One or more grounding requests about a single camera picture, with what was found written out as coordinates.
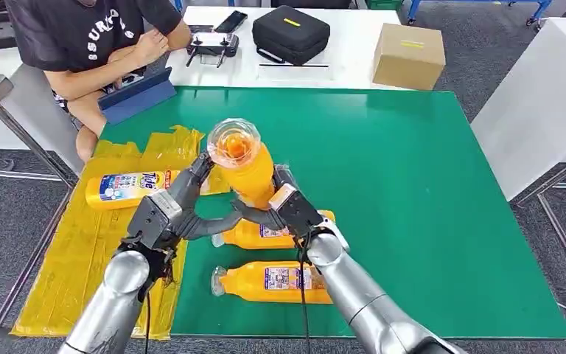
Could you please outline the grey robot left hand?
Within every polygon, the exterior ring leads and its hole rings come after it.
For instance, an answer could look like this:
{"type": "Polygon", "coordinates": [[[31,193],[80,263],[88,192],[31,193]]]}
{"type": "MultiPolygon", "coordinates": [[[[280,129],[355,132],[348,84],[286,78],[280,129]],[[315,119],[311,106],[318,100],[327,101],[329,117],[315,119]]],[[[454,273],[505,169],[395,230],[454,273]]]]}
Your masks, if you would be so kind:
{"type": "Polygon", "coordinates": [[[176,246],[181,240],[196,240],[228,231],[242,218],[237,210],[224,218],[215,219],[204,219],[196,213],[195,205],[200,197],[200,188],[213,167],[212,158],[207,152],[203,152],[171,183],[167,192],[179,205],[181,212],[171,219],[169,226],[161,234],[165,246],[176,246]]]}

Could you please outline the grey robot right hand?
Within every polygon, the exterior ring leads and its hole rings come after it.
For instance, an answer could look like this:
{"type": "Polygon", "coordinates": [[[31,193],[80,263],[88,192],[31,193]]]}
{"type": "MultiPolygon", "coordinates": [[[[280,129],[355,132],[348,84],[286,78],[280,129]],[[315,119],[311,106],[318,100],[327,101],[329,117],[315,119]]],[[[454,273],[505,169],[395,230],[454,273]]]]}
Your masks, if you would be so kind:
{"type": "Polygon", "coordinates": [[[274,166],[272,185],[275,193],[258,209],[236,200],[234,208],[243,220],[236,232],[238,245],[245,249],[294,249],[309,243],[312,236],[334,235],[348,251],[349,244],[335,224],[334,215],[316,209],[300,191],[296,179],[286,164],[274,166]]]}

